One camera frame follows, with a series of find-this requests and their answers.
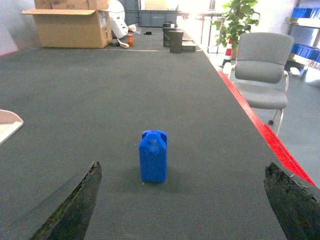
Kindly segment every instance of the white machine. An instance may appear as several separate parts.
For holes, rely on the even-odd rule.
[[[125,23],[126,14],[124,6],[118,0],[110,0],[108,10],[111,30],[118,39],[121,39],[128,34],[128,26]]]

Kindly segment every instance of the black cylindrical container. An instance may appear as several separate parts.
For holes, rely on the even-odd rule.
[[[182,53],[182,38],[184,36],[184,31],[169,31],[168,33],[170,36],[170,53]]]
[[[168,34],[169,31],[176,31],[176,28],[171,27],[164,27],[162,28],[163,31],[163,46],[164,47],[170,47],[170,36]]]

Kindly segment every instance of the blue bottle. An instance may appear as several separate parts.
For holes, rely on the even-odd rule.
[[[142,133],[139,145],[142,181],[165,182],[167,178],[167,138],[164,131],[148,130]]]

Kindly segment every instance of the box flap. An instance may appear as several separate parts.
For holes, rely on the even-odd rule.
[[[32,15],[91,15],[96,10],[70,10],[70,9],[28,9],[20,14],[32,14]]]

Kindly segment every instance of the traffic cone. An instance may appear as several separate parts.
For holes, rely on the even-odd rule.
[[[226,45],[225,57],[222,63],[224,66],[226,63],[231,63],[231,49],[232,49],[232,39],[229,39],[229,43]]]

